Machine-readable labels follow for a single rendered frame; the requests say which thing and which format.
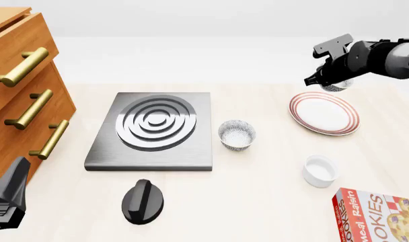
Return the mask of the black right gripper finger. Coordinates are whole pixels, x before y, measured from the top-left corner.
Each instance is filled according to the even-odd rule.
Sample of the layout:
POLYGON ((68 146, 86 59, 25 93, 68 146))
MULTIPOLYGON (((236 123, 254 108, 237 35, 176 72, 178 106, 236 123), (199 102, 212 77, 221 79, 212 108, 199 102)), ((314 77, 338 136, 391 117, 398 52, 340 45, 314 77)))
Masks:
POLYGON ((323 74, 324 69, 325 68, 323 67, 317 68, 316 72, 312 76, 305 78, 304 79, 305 86, 311 86, 311 85, 324 86, 326 84, 326 78, 323 74))

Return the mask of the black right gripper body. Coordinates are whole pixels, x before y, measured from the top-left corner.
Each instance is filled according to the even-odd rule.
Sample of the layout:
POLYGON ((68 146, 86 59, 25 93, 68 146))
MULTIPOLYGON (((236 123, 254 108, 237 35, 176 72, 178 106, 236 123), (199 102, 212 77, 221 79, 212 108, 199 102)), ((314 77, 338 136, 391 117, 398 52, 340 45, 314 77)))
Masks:
POLYGON ((326 62, 317 68, 320 85, 331 85, 343 82, 349 78, 350 70, 346 65, 346 57, 341 56, 336 60, 326 62))

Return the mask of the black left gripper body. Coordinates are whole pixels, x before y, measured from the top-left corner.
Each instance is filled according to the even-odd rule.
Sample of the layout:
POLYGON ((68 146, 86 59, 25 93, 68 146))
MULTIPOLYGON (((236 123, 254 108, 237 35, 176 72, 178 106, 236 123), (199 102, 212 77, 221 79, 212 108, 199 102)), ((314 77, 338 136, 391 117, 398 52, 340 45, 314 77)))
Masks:
POLYGON ((24 197, 6 199, 0 197, 0 230, 17 229, 26 213, 24 197))

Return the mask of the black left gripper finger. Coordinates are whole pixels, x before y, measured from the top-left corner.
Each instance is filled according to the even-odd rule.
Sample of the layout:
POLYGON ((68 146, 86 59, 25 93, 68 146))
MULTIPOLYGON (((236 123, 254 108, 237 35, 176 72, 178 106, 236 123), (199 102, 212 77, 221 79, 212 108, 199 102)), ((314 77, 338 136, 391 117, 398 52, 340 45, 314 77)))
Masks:
POLYGON ((26 210, 25 189, 30 170, 30 162, 25 157, 17 157, 0 178, 0 203, 26 210))

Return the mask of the small flat plate on stalk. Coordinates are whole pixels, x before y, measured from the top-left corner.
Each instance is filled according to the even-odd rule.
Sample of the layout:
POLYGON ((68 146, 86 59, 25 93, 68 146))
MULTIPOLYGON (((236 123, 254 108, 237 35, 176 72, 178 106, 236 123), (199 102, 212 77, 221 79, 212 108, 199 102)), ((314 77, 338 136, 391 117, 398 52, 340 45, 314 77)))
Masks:
POLYGON ((348 53, 349 44, 353 42, 353 37, 350 34, 339 36, 327 42, 323 42, 314 46, 313 57, 323 58, 329 56, 330 60, 335 61, 337 58, 348 53))

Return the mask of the white plate with red rings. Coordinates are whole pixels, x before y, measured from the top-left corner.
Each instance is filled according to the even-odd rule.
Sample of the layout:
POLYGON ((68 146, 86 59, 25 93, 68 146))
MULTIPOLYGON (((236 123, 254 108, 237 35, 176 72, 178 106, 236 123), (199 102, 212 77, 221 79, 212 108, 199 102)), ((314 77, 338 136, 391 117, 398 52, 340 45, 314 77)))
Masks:
POLYGON ((361 125, 354 106, 323 92, 303 92, 293 96, 288 111, 303 127, 330 136, 352 134, 361 125))

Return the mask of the flat stove plate with rings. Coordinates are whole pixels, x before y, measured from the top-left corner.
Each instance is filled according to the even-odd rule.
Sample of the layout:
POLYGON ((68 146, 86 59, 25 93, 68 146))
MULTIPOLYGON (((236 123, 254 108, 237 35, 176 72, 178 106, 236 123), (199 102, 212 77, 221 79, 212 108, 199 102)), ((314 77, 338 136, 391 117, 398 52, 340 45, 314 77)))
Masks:
POLYGON ((87 171, 211 171, 210 93, 117 93, 84 167, 87 171))

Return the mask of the small white ramekin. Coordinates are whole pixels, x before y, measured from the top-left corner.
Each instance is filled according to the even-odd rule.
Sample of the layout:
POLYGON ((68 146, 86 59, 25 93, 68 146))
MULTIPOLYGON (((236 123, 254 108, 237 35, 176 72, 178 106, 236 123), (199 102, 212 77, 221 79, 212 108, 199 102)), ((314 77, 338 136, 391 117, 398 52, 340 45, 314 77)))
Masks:
POLYGON ((338 179, 339 170, 331 159, 322 155, 312 155, 303 165, 302 176, 313 187, 327 188, 338 179))

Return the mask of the wooden drawer standing slightly open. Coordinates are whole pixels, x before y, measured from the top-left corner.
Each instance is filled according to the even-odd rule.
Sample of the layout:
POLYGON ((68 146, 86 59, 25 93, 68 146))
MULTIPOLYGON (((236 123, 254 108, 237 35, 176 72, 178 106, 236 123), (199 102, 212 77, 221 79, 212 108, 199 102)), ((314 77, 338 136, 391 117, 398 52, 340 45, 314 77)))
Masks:
POLYGON ((6 106, 59 53, 41 13, 33 13, 0 33, 0 75, 6 75, 25 58, 23 52, 45 48, 48 56, 16 86, 0 82, 0 110, 6 106))

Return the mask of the round black stove knob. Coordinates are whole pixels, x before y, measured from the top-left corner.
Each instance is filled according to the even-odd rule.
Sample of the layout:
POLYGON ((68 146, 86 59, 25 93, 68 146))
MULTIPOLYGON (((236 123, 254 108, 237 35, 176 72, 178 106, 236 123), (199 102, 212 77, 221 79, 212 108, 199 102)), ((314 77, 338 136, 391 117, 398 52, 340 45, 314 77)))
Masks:
POLYGON ((163 210, 161 190, 147 179, 140 179, 122 199, 121 210, 125 219, 134 225, 154 221, 163 210))

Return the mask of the red cookies box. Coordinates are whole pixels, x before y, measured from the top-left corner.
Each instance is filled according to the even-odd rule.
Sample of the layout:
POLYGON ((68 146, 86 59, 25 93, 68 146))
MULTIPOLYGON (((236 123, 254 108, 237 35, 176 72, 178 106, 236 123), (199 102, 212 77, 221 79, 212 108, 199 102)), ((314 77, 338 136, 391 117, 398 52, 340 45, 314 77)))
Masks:
POLYGON ((341 242, 409 242, 409 199, 340 188, 332 198, 341 242))

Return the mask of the wooden drawer cabinet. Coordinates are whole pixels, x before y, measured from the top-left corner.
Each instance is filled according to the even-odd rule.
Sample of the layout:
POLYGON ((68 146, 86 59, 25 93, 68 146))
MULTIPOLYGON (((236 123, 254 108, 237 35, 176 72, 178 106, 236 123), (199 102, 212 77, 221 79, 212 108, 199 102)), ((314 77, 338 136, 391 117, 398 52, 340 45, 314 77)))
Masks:
POLYGON ((33 14, 28 7, 0 7, 0 33, 33 14))

